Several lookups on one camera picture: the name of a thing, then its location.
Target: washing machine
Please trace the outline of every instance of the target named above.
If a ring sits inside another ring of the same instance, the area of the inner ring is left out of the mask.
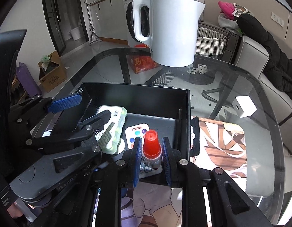
[[[128,37],[128,45],[130,47],[135,47],[138,44],[141,44],[134,36],[134,26],[133,26],[133,10],[132,10],[132,1],[133,0],[123,0],[124,1],[124,10],[126,17],[126,30]],[[141,28],[142,35],[144,37],[149,36],[149,8],[144,6],[141,8]]]

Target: kettle spout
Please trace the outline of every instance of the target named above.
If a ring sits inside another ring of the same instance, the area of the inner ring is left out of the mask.
[[[201,13],[204,11],[206,4],[199,2],[197,4],[197,10],[198,10],[198,19],[201,16]]]

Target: electrical outlet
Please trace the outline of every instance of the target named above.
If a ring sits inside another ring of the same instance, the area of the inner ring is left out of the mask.
[[[277,23],[279,24],[279,25],[281,25],[282,27],[284,26],[284,20],[282,19],[282,18],[278,18],[278,21],[277,21]]]
[[[272,12],[272,16],[271,16],[271,19],[274,20],[275,22],[278,21],[278,16]]]

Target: gray sofa arm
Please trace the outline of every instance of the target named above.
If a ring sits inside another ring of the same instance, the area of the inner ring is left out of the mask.
[[[269,54],[266,49],[253,39],[243,36],[234,64],[247,70],[257,79],[260,77]]]

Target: mop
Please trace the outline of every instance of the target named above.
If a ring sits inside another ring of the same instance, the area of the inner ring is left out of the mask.
[[[87,0],[85,0],[85,2],[86,2],[86,9],[87,9],[87,14],[88,14],[88,19],[89,19],[89,29],[91,31],[89,44],[92,44],[92,43],[95,43],[95,42],[101,42],[102,40],[99,39],[99,37],[97,36],[97,34],[94,32],[94,28],[92,26],[91,19],[90,19],[90,14],[89,14]]]

